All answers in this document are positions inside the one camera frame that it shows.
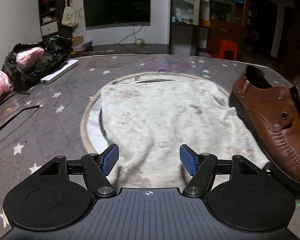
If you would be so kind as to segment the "brown leather shoe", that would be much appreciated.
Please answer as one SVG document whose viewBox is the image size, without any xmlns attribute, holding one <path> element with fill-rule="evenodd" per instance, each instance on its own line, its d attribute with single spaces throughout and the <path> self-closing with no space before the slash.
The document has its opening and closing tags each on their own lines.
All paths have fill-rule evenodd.
<svg viewBox="0 0 300 240">
<path fill-rule="evenodd" d="M 271 85 L 246 66 L 232 86 L 229 106 L 254 136 L 281 179 L 300 187 L 300 96 L 293 86 Z"/>
</svg>

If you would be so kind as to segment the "white towel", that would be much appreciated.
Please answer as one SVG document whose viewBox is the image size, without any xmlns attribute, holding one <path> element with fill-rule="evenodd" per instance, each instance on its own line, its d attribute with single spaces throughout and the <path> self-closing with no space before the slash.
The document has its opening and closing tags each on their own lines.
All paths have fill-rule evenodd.
<svg viewBox="0 0 300 240">
<path fill-rule="evenodd" d="M 258 167 L 266 156 L 228 97 L 205 80 L 112 85 L 102 89 L 102 125 L 120 157 L 109 175 L 122 187 L 178 187 L 190 176 L 179 159 L 186 144 L 219 159 L 239 154 Z"/>
</svg>

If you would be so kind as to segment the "grey star-patterned table mat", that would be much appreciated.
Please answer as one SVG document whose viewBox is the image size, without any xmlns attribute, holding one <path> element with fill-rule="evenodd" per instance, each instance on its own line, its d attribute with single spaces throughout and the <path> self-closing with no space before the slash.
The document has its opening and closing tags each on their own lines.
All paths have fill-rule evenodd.
<svg viewBox="0 0 300 240">
<path fill-rule="evenodd" d="M 55 155 L 78 158 L 85 153 L 80 123 L 90 98 L 107 83 L 141 72 L 176 72 L 210 79 L 230 90 L 247 60 L 228 61 L 198 56 L 117 54 L 85 56 L 49 85 L 16 95 L 0 109 L 23 110 L 0 132 L 0 237 L 9 229 L 2 202 L 10 189 Z"/>
</svg>

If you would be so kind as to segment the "white power strip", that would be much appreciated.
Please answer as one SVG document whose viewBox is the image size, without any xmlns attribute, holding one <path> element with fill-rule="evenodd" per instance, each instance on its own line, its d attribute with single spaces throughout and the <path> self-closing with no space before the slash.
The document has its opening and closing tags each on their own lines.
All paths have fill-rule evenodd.
<svg viewBox="0 0 300 240">
<path fill-rule="evenodd" d="M 63 74 L 74 68 L 79 64 L 79 60 L 77 59 L 70 59 L 62 64 L 61 68 L 52 74 L 49 74 L 43 78 L 41 78 L 40 83 L 44 85 L 48 85 L 53 83 L 56 79 L 61 77 Z"/>
</svg>

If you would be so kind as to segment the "purple patterned bin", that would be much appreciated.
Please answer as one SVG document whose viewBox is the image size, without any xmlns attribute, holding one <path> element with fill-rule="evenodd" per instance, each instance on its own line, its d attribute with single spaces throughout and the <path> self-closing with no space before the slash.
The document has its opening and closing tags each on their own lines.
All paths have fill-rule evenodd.
<svg viewBox="0 0 300 240">
<path fill-rule="evenodd" d="M 198 48 L 197 55 L 200 57 L 212 58 L 212 53 L 209 50 L 207 50 L 206 48 Z"/>
</svg>

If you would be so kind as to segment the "red plastic stool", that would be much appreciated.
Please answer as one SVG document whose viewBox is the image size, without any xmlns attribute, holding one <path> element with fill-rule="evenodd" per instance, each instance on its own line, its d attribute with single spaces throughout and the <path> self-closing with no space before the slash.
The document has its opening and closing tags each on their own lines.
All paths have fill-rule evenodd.
<svg viewBox="0 0 300 240">
<path fill-rule="evenodd" d="M 216 43 L 213 57 L 224 60 L 236 61 L 238 54 L 237 42 L 219 38 Z"/>
</svg>

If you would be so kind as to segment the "black plastic bag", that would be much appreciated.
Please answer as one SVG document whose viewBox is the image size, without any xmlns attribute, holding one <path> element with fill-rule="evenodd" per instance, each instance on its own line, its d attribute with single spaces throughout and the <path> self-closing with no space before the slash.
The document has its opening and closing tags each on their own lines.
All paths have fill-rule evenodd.
<svg viewBox="0 0 300 240">
<path fill-rule="evenodd" d="M 72 40 L 59 35 L 52 35 L 39 43 L 19 43 L 8 53 L 1 70 L 16 90 L 25 90 L 59 70 L 71 50 Z"/>
</svg>

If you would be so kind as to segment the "pink fluffy cloth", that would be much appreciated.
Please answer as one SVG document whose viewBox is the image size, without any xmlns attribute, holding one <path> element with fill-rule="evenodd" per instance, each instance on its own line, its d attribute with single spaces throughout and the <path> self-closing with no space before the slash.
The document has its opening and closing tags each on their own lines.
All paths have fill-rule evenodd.
<svg viewBox="0 0 300 240">
<path fill-rule="evenodd" d="M 34 67 L 39 59 L 45 54 L 41 47 L 33 47 L 18 53 L 12 53 L 14 61 L 17 64 L 17 70 L 26 71 Z M 0 71 L 0 97 L 2 94 L 10 92 L 13 89 L 11 76 L 8 71 Z"/>
</svg>

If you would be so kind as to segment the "cream tote bag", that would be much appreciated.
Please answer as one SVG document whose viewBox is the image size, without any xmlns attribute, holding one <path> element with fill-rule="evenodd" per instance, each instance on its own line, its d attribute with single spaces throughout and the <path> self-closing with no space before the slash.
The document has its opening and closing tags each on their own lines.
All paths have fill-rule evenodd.
<svg viewBox="0 0 300 240">
<path fill-rule="evenodd" d="M 77 10 L 72 0 L 65 0 L 65 8 L 62 16 L 62 25 L 74 27 L 78 24 Z"/>
</svg>

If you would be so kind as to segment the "wooden display cabinet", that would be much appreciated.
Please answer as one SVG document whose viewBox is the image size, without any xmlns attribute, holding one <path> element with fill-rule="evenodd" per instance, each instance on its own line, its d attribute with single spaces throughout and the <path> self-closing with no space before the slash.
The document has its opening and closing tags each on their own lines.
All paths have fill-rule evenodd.
<svg viewBox="0 0 300 240">
<path fill-rule="evenodd" d="M 171 0 L 169 52 L 198 56 L 212 53 L 223 38 L 242 43 L 247 23 L 247 0 Z"/>
</svg>

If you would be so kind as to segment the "black flat television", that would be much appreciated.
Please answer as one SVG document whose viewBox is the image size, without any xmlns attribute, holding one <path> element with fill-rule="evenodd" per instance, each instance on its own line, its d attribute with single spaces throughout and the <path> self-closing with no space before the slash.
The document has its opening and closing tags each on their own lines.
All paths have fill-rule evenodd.
<svg viewBox="0 0 300 240">
<path fill-rule="evenodd" d="M 151 0 L 83 0 L 87 28 L 151 23 Z"/>
</svg>

